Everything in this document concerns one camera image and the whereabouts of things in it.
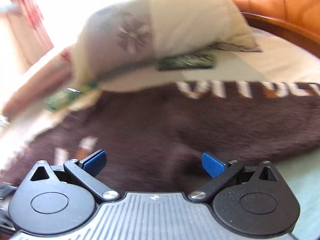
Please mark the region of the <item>dark brown fuzzy sweater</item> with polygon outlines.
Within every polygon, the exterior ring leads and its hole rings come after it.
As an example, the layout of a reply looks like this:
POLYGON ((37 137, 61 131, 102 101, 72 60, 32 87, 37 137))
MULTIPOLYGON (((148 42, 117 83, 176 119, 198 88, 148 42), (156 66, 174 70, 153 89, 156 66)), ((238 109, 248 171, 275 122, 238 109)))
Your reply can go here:
POLYGON ((40 133, 1 173, 18 185, 38 160, 59 165, 105 150, 98 178, 119 191, 184 191, 203 176, 203 152, 255 165, 319 147, 319 84, 177 82, 136 92, 102 92, 40 133))

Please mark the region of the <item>green glass bottle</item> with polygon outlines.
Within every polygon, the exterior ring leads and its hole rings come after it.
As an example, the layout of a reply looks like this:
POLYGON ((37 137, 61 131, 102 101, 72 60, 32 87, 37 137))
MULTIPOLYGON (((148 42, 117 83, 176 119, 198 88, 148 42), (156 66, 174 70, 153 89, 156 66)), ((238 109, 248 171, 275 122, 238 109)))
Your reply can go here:
POLYGON ((65 89, 56 92, 44 100, 44 109, 50 112, 56 112, 69 106, 78 98, 85 94, 97 90, 97 83, 87 83, 80 87, 66 87, 65 89))

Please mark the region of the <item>pink floral folded quilt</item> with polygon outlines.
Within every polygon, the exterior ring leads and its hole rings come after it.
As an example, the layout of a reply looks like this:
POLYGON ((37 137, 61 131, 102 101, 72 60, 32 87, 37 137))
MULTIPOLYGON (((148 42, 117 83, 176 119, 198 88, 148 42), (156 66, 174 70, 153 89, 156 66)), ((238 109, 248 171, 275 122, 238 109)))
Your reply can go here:
POLYGON ((65 48, 54 47, 31 66, 13 85, 13 91, 1 108, 1 115, 11 121, 32 103, 47 97, 69 81, 73 75, 74 48, 75 44, 65 48))

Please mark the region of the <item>dark green patterned packet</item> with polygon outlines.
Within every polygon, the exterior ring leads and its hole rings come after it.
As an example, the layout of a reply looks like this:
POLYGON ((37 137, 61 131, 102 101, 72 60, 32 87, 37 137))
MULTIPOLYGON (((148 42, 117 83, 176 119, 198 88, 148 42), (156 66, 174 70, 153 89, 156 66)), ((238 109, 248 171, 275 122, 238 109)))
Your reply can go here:
POLYGON ((212 54, 196 53, 167 57, 159 60, 158 71, 210 69, 215 66, 215 57, 212 54))

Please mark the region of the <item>striped pastel bed sheet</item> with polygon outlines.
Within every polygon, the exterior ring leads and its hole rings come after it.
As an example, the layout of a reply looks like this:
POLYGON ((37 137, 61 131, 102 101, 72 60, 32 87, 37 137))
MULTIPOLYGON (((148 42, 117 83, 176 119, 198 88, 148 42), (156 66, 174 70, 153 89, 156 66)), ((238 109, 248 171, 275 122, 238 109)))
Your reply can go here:
MULTIPOLYGON (((4 158, 1 173, 36 136, 56 126, 72 111, 92 106, 105 91, 127 93, 170 83, 198 81, 319 84, 317 57, 267 32, 255 29, 254 35, 262 52, 212 50, 215 57, 212 69, 160 72, 155 65, 124 67, 110 71, 97 90, 87 93, 64 111, 50 113, 44 111, 42 105, 35 104, 29 113, 12 124, 1 140, 1 155, 4 158)), ((81 143, 81 148, 88 155, 96 151, 89 139, 81 143)), ((71 159, 64 150, 58 150, 57 155, 62 158, 59 165, 71 159)), ((302 207, 296 235, 301 239, 314 239, 319 235, 319 147, 274 163, 278 163, 280 172, 302 207)), ((191 186, 190 191, 193 191, 208 180, 204 172, 203 176, 189 177, 187 182, 191 186)))

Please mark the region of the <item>floral cream pillow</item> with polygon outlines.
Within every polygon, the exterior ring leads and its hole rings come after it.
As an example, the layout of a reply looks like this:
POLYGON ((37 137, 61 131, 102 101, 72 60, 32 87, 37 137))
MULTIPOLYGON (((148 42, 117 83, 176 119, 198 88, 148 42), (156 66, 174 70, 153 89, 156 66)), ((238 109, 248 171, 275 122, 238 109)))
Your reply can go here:
POLYGON ((206 47, 259 52, 231 0, 129 0, 95 12, 72 51, 73 85, 106 73, 206 47))

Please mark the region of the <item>pink striped left curtain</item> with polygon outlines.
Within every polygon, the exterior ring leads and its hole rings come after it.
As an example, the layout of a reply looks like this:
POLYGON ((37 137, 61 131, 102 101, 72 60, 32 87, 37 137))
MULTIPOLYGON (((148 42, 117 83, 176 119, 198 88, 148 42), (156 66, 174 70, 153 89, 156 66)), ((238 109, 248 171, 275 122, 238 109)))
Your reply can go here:
POLYGON ((37 0, 17 0, 27 24, 33 30, 39 44, 45 51, 50 51, 54 45, 44 27, 43 15, 37 0))

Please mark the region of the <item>orange wooden headboard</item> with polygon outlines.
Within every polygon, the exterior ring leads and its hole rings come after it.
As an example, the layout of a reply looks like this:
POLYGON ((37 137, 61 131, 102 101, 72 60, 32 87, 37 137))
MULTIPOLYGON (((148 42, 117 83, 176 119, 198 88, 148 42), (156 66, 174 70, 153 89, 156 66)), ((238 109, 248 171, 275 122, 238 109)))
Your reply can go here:
POLYGON ((319 0, 232 0, 249 25, 319 56, 319 0))

